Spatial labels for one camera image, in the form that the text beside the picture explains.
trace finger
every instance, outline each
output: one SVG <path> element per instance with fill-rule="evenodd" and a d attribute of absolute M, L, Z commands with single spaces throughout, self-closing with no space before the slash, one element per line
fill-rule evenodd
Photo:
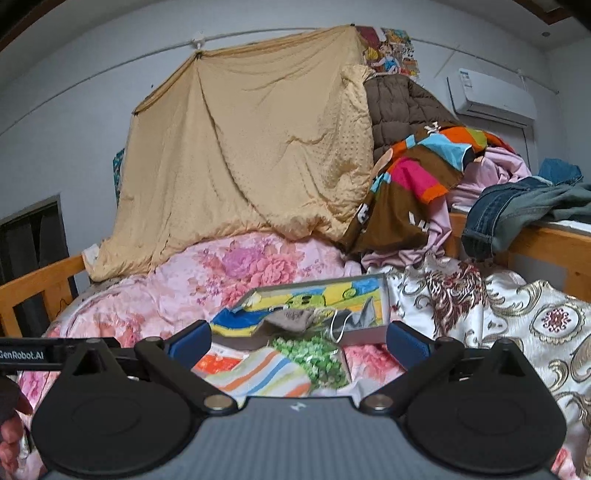
<path fill-rule="evenodd" d="M 20 446 L 17 443 L 0 443 L 0 460 L 3 463 L 10 463 L 18 458 Z"/>
<path fill-rule="evenodd" d="M 8 473 L 15 473 L 18 470 L 18 461 L 12 460 L 8 463 L 2 462 L 2 466 Z"/>
<path fill-rule="evenodd" d="M 5 442 L 18 442 L 24 433 L 21 418 L 18 415 L 9 418 L 2 424 L 2 426 L 0 426 L 0 433 L 2 434 L 2 438 Z"/>
<path fill-rule="evenodd" d="M 33 415 L 33 407 L 29 399 L 21 392 L 21 396 L 18 397 L 17 410 L 25 415 Z"/>

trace white wire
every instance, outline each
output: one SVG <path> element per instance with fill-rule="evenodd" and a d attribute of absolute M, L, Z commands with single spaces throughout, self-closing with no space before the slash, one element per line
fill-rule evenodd
<path fill-rule="evenodd" d="M 16 124 L 18 124 L 19 122 L 21 122 L 23 119 L 25 119 L 26 117 L 28 117 L 31 113 L 39 110 L 43 105 L 51 102 L 53 99 L 59 97 L 60 95 L 63 95 L 64 93 L 68 92 L 69 90 L 72 90 L 74 87 L 77 87 L 78 85 L 80 85 L 81 83 L 84 82 L 88 82 L 89 80 L 92 80 L 95 77 L 98 77 L 99 75 L 103 75 L 104 73 L 110 72 L 111 70 L 117 69 L 119 67 L 122 67 L 124 65 L 127 65 L 129 63 L 133 63 L 137 60 L 141 60 L 141 59 L 145 59 L 147 57 L 151 57 L 152 55 L 158 55 L 159 53 L 164 53 L 166 51 L 170 51 L 170 50 L 176 50 L 177 48 L 183 48 L 183 47 L 188 47 L 190 45 L 194 45 L 195 43 L 201 43 L 201 46 L 203 46 L 204 43 L 206 43 L 207 41 L 212 41 L 212 40 L 220 40 L 222 38 L 231 38 L 231 37 L 240 37 L 242 35 L 251 35 L 251 34 L 256 34 L 256 33 L 268 33 L 268 32 L 282 32 L 282 31 L 294 31 L 294 30 L 298 30 L 298 31 L 302 31 L 302 30 L 318 30 L 318 27 L 282 27 L 282 28 L 257 28 L 256 30 L 243 30 L 240 32 L 231 32 L 231 33 L 222 33 L 222 34 L 218 34 L 218 35 L 210 35 L 208 37 L 203 37 L 200 40 L 189 40 L 189 41 L 184 41 L 184 42 L 180 42 L 180 43 L 175 43 L 173 45 L 169 45 L 167 47 L 162 47 L 162 48 L 158 48 L 156 50 L 152 50 L 149 51 L 147 53 L 144 53 L 142 55 L 138 55 L 136 57 L 132 57 L 131 59 L 119 62 L 115 65 L 112 65 L 111 67 L 107 67 L 99 72 L 96 72 L 92 75 L 89 75 L 88 77 L 85 77 L 82 80 L 79 80 L 78 82 L 70 85 L 69 87 L 64 88 L 63 90 L 60 90 L 59 92 L 57 92 L 56 94 L 50 96 L 48 99 L 44 100 L 43 102 L 39 103 L 37 106 L 33 107 L 31 110 L 29 110 L 27 113 L 25 113 L 23 116 L 19 117 L 17 120 L 15 120 L 13 123 L 10 124 L 10 126 L 6 127 L 4 130 L 2 130 L 2 132 L 0 132 L 0 137 L 2 135 L 4 135 L 6 132 L 8 132 L 12 127 L 14 127 Z M 430 40 L 425 40 L 423 38 L 416 38 L 416 37 L 411 37 L 412 41 L 415 42 L 419 42 L 419 43 L 425 43 L 428 45 L 434 45 L 436 47 L 441 47 L 441 48 L 447 48 L 448 50 L 453 50 L 454 52 L 458 52 L 458 53 L 463 53 L 464 55 L 470 55 L 471 57 L 474 57 L 476 59 L 479 60 L 483 60 L 486 61 L 490 64 L 496 65 L 500 68 L 503 68 L 505 70 L 508 70 L 509 72 L 513 72 L 517 75 L 520 75 L 520 72 L 518 72 L 517 70 L 513 70 L 509 67 L 507 67 L 506 65 L 500 64 L 498 62 L 495 62 L 493 60 L 488 60 L 484 57 L 481 57 L 479 55 L 475 55 L 473 53 L 470 53 L 466 50 L 462 50 L 459 47 L 451 47 L 449 45 L 445 45 L 443 43 L 439 43 L 439 42 L 434 42 L 434 41 L 430 41 Z M 556 95 L 558 95 L 558 90 L 553 89 L 552 87 L 549 87 L 547 85 L 545 85 L 543 82 L 530 77 L 529 75 L 522 75 L 524 78 L 528 78 L 536 83 L 538 83 L 539 85 L 541 85 L 542 87 L 550 90 L 551 92 L 554 92 Z"/>
<path fill-rule="evenodd" d="M 339 338 L 337 338 L 335 340 L 335 333 L 334 333 L 334 327 L 335 327 L 335 319 L 336 319 L 336 314 L 338 313 L 338 310 L 335 310 L 335 314 L 333 315 L 333 319 L 330 322 L 330 327 L 329 327 L 329 336 L 330 339 L 334 342 L 334 343 L 339 343 L 342 339 L 343 339 L 343 335 L 345 334 L 345 325 L 347 325 L 347 320 L 349 320 L 352 316 L 353 316 L 353 312 L 349 313 L 346 318 L 345 321 L 343 322 L 343 328 L 340 331 L 340 335 Z"/>

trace wooden bed rail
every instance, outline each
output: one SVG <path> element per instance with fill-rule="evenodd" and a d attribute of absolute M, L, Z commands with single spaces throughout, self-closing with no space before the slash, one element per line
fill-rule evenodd
<path fill-rule="evenodd" d="M 66 258 L 0 286 L 0 323 L 7 337 L 22 337 L 14 307 L 41 293 L 50 321 L 72 303 L 68 278 L 84 270 L 82 255 Z"/>
<path fill-rule="evenodd" d="M 445 244 L 446 255 L 458 258 L 466 215 L 450 213 L 452 234 Z M 512 255 L 520 254 L 566 269 L 564 292 L 591 302 L 591 236 L 565 232 L 549 226 L 524 228 L 497 263 L 512 269 Z"/>

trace gray cloth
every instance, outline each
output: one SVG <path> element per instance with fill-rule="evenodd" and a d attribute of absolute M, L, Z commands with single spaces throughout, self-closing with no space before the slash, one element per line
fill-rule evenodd
<path fill-rule="evenodd" d="M 514 197 L 497 221 L 493 252 L 508 250 L 521 229 L 538 220 L 591 223 L 591 184 L 540 187 Z"/>
<path fill-rule="evenodd" d="M 314 321 L 314 310 L 285 309 L 276 310 L 265 317 L 265 322 L 293 333 L 303 333 Z"/>
<path fill-rule="evenodd" d="M 433 122 L 460 122 L 431 93 L 405 75 L 383 75 L 364 84 L 374 135 L 374 163 L 392 145 Z"/>

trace denim jeans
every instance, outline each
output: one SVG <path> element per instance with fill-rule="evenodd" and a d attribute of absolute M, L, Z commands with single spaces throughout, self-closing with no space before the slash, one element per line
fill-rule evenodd
<path fill-rule="evenodd" d="M 554 185 L 563 183 L 575 185 L 583 180 L 583 174 L 577 165 L 571 165 L 559 158 L 546 158 L 542 162 L 538 175 L 551 181 Z"/>
<path fill-rule="evenodd" d="M 492 258 L 492 239 L 501 213 L 515 197 L 543 187 L 548 187 L 548 184 L 528 177 L 517 183 L 485 188 L 470 209 L 462 233 L 462 245 L 468 256 L 477 260 Z"/>

